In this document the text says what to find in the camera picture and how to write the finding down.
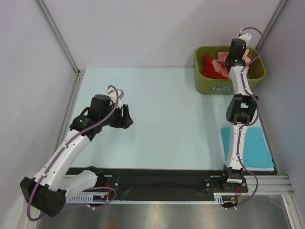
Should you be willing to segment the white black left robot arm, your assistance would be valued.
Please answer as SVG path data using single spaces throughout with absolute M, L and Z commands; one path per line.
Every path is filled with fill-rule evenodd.
M 46 165 L 34 177 L 24 177 L 20 182 L 30 221 L 35 221 L 31 207 L 40 210 L 42 215 L 55 217 L 68 199 L 83 191 L 104 189 L 116 193 L 108 185 L 104 171 L 93 166 L 85 168 L 69 181 L 63 181 L 75 159 L 103 127 L 127 129 L 133 124 L 128 105 L 121 104 L 123 90 L 108 89 L 107 92 L 107 95 L 95 95 L 90 106 L 74 118 L 64 141 Z

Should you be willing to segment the pink t shirt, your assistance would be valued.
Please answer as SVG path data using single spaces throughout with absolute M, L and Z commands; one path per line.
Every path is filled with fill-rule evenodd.
M 248 64 L 251 59 L 248 57 L 249 49 L 246 49 L 244 55 L 243 55 L 243 60 L 245 61 L 246 64 Z M 217 59 L 212 60 L 212 64 L 214 67 L 214 70 L 221 74 L 224 79 L 228 80 L 230 79 L 229 73 L 225 67 L 225 59 L 228 56 L 229 52 L 218 52 Z

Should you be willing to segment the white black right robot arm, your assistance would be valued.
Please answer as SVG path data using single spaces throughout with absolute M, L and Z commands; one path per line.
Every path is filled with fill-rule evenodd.
M 234 192 L 245 185 L 243 163 L 244 142 L 248 126 L 253 125 L 258 97 L 254 96 L 248 80 L 246 62 L 243 56 L 246 41 L 234 38 L 231 41 L 225 67 L 233 83 L 234 95 L 226 111 L 226 120 L 231 123 L 228 156 L 222 171 L 220 187 L 226 192 Z

